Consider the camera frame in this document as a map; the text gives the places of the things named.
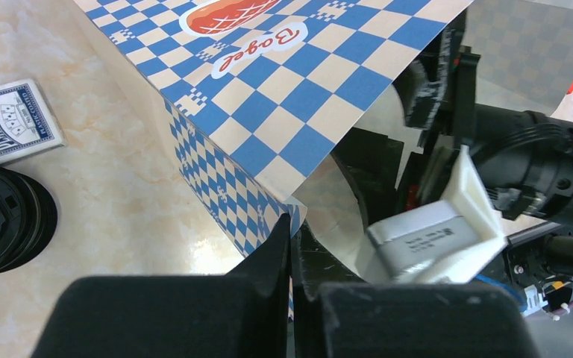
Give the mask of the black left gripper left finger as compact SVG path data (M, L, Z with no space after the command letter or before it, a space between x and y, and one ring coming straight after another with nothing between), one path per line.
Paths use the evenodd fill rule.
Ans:
M59 297L34 357L284 357L290 217L223 275L91 276Z

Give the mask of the blue checkered paper bag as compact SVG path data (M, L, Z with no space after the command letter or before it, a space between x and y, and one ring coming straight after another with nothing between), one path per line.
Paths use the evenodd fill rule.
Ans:
M455 17L478 95L552 113L573 81L573 1L71 1L76 22L243 255Z

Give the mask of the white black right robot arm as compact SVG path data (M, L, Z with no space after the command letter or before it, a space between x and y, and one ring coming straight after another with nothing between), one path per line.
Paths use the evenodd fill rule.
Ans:
M573 230L573 122L535 111L478 104L480 56L463 45L466 15L447 24L394 80L404 123L421 131L423 153L409 162L401 189L429 204L453 177L466 149L481 192L504 219L528 215ZM573 234L544 233L505 252L541 286L573 278Z

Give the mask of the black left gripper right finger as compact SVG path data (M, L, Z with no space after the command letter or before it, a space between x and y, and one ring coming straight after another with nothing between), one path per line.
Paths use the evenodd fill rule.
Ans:
M370 284L307 224L292 238L295 357L537 357L516 302L486 283Z

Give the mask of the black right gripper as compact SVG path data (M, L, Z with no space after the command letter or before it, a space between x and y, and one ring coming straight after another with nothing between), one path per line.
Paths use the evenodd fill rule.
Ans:
M462 44L465 29L461 13L395 79L405 125L422 132L417 202L441 197L467 148L503 218L527 215L573 227L573 122L478 104L480 56Z

